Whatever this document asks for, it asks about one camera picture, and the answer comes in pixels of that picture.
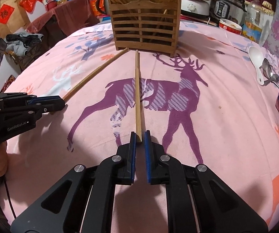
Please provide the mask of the white ceramic spoon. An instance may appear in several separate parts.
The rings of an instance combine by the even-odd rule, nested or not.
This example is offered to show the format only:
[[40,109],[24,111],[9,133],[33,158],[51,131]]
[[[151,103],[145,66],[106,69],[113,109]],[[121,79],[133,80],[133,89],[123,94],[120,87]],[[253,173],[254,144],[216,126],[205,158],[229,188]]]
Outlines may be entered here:
[[251,46],[248,49],[248,55],[256,71],[256,80],[261,86],[263,86],[264,78],[263,73],[261,72],[261,66],[264,59],[263,53],[258,48]]

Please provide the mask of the steel electric kettle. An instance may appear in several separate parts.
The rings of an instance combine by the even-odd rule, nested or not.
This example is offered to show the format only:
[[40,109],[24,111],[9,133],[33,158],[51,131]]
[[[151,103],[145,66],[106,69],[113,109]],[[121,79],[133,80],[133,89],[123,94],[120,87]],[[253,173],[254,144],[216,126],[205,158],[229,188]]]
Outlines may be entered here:
[[103,15],[109,15],[109,0],[96,0],[96,9]]

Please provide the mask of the white cooker with frying pan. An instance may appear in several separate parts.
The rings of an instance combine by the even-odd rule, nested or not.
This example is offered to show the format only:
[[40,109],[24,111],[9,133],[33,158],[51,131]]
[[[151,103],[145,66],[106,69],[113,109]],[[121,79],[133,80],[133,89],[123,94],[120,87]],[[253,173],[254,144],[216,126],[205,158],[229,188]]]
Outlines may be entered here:
[[210,0],[182,0],[181,14],[189,17],[209,17]]

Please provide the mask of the red covered side table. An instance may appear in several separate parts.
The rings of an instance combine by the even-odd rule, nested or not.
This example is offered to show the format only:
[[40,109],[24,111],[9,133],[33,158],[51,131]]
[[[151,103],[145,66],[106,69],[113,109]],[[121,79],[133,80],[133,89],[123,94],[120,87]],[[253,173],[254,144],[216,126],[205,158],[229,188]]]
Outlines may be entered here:
[[32,21],[26,31],[43,34],[44,44],[53,47],[74,32],[99,23],[90,2],[91,0],[70,0],[58,5]]

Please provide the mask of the pink deer print tablecloth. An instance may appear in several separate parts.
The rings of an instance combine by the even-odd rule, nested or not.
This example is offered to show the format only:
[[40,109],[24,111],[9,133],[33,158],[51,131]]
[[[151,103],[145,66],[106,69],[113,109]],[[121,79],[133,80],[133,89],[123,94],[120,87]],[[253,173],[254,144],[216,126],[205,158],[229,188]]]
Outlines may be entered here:
[[[261,86],[254,43],[182,22],[177,54],[140,53],[143,128],[181,163],[204,163],[273,228],[279,221],[278,89]],[[135,130],[135,53],[119,57],[66,107],[8,141],[0,207],[8,221],[77,164],[98,165]]]

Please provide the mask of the chair with clothes pile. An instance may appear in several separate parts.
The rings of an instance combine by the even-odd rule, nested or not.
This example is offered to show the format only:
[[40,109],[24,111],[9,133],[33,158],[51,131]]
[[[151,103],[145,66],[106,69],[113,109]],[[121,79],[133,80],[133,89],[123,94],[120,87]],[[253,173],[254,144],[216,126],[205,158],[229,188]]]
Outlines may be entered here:
[[7,48],[5,57],[10,65],[16,66],[23,72],[36,59],[46,52],[43,45],[43,34],[32,34],[26,31],[8,34],[5,37]]

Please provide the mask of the red white bowl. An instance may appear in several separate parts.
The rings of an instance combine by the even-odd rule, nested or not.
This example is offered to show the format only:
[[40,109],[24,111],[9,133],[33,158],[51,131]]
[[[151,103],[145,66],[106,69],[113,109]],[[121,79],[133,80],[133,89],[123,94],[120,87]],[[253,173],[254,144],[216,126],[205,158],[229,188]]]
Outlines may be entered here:
[[233,21],[230,21],[226,18],[221,18],[219,21],[219,28],[222,28],[228,32],[237,34],[237,35],[241,35],[242,34],[242,27],[237,24],[234,23]]

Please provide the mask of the clear oil bottle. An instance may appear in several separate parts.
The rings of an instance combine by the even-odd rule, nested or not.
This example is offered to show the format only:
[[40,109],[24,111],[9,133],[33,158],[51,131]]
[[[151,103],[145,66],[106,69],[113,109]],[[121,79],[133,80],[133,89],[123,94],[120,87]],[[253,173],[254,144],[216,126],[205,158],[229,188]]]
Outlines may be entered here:
[[259,43],[263,28],[264,12],[260,0],[253,0],[247,6],[242,35]]

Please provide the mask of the wooden slatted utensil holder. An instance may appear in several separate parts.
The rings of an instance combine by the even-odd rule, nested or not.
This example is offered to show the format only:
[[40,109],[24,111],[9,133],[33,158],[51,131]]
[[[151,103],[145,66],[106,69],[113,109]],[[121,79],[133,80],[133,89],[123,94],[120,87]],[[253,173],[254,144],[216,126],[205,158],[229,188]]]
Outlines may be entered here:
[[175,55],[181,0],[126,0],[110,3],[109,9],[117,50]]

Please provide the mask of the black silver pressure cooker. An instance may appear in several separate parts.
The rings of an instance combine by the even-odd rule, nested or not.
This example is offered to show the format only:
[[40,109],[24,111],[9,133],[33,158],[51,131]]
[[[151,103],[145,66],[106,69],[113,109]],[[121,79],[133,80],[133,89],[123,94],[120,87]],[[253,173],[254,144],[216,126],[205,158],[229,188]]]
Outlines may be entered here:
[[224,18],[241,25],[245,13],[245,0],[211,0],[210,16],[216,21]]

